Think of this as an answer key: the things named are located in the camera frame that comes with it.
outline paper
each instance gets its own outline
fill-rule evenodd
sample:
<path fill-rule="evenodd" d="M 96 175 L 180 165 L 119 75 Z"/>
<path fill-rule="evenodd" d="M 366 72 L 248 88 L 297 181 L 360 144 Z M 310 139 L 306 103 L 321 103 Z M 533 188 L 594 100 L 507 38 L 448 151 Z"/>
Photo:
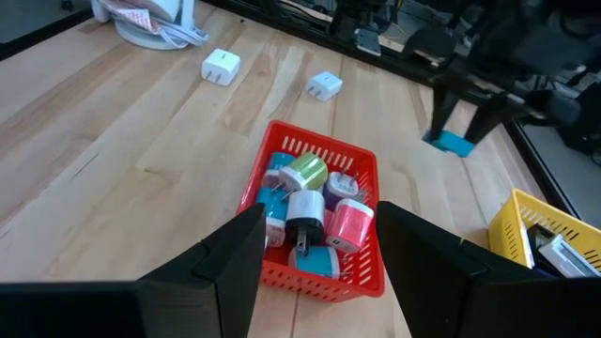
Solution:
<path fill-rule="evenodd" d="M 159 34 L 159 23 L 150 17 L 150 12 L 145 8 L 137 8 L 125 1 L 118 0 L 99 0 L 106 9 L 128 23 L 152 33 Z"/>

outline white charger plug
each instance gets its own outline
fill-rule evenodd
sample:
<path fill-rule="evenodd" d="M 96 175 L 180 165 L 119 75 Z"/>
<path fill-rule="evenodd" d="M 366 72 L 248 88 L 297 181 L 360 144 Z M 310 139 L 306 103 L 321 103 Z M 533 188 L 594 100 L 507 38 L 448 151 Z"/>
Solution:
<path fill-rule="evenodd" d="M 329 71 L 320 72 L 307 82 L 305 87 L 307 93 L 320 101 L 327 101 L 338 94 L 342 88 L 342 80 Z"/>
<path fill-rule="evenodd" d="M 239 70 L 240 57 L 217 48 L 203 61 L 200 75 L 216 85 L 228 86 Z"/>

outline blue block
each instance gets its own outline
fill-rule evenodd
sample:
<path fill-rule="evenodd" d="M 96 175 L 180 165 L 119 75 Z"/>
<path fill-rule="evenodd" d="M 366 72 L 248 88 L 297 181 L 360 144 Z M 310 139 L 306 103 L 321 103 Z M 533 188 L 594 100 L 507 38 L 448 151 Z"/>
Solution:
<path fill-rule="evenodd" d="M 468 157 L 475 145 L 472 142 L 466 141 L 463 137 L 459 137 L 452 132 L 442 131 L 440 133 L 440 138 L 438 140 L 428 141 L 428 134 L 430 131 L 427 131 L 422 138 L 423 141 L 426 141 L 432 146 L 442 150 L 442 151 L 451 151 L 454 152 L 455 155 L 465 158 Z"/>

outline wall charger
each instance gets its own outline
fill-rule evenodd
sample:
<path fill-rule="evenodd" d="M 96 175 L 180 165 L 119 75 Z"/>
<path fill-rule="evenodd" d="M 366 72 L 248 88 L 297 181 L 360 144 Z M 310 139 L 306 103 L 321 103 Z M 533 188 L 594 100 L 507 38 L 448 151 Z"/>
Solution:
<path fill-rule="evenodd" d="M 323 195 L 316 191 L 292 192 L 285 219 L 285 236 L 296 242 L 296 250 L 307 255 L 309 245 L 324 240 Z"/>
<path fill-rule="evenodd" d="M 270 162 L 267 165 L 267 171 L 261 180 L 262 187 L 275 188 L 280 183 L 280 169 L 289 165 L 294 161 L 294 156 L 283 153 L 274 152 L 271 154 Z"/>
<path fill-rule="evenodd" d="M 284 185 L 289 192 L 316 190 L 328 180 L 328 166 L 317 155 L 307 152 L 282 168 L 279 178 L 276 189 Z"/>
<path fill-rule="evenodd" d="M 265 204 L 265 233 L 270 247 L 281 247 L 285 240 L 285 219 L 288 201 L 285 192 L 272 192 L 270 188 L 260 188 L 256 203 Z"/>
<path fill-rule="evenodd" d="M 338 172 L 329 174 L 324 186 L 323 196 L 326 199 L 326 209 L 334 211 L 343 198 L 356 198 L 359 194 L 359 184 L 355 177 Z"/>
<path fill-rule="evenodd" d="M 374 210 L 350 198 L 338 202 L 326 229 L 326 243 L 346 254 L 357 253 L 367 239 Z"/>
<path fill-rule="evenodd" d="M 292 249 L 288 256 L 288 265 L 291 268 L 299 269 L 304 272 L 314 273 L 319 276 L 340 278 L 340 264 L 338 263 L 338 254 L 336 250 L 327 246 L 316 246 L 311 248 L 306 256 Z"/>
<path fill-rule="evenodd" d="M 327 101 L 338 94 L 342 88 L 342 80 L 329 71 L 320 72 L 307 82 L 305 90 L 320 101 Z"/>
<path fill-rule="evenodd" d="M 218 48 L 203 61 L 200 74 L 216 85 L 228 86 L 239 70 L 240 57 Z"/>

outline wooden tabletop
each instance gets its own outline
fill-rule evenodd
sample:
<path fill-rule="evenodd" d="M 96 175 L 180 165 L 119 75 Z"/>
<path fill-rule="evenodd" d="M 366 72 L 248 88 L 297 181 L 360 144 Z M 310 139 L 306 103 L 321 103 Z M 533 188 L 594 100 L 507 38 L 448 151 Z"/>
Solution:
<path fill-rule="evenodd" d="M 168 261 L 234 215 L 272 119 L 373 151 L 382 199 L 482 246 L 511 188 L 540 196 L 503 128 L 467 159 L 422 142 L 429 88 L 206 4 L 196 19 L 202 48 L 150 51 L 88 21 L 0 63 L 1 281 L 127 280 Z M 242 59 L 228 87 L 198 75 L 215 48 Z M 327 102 L 303 92 L 322 70 L 344 81 Z M 340 304 L 261 286 L 249 336 L 409 337 L 386 286 Z"/>

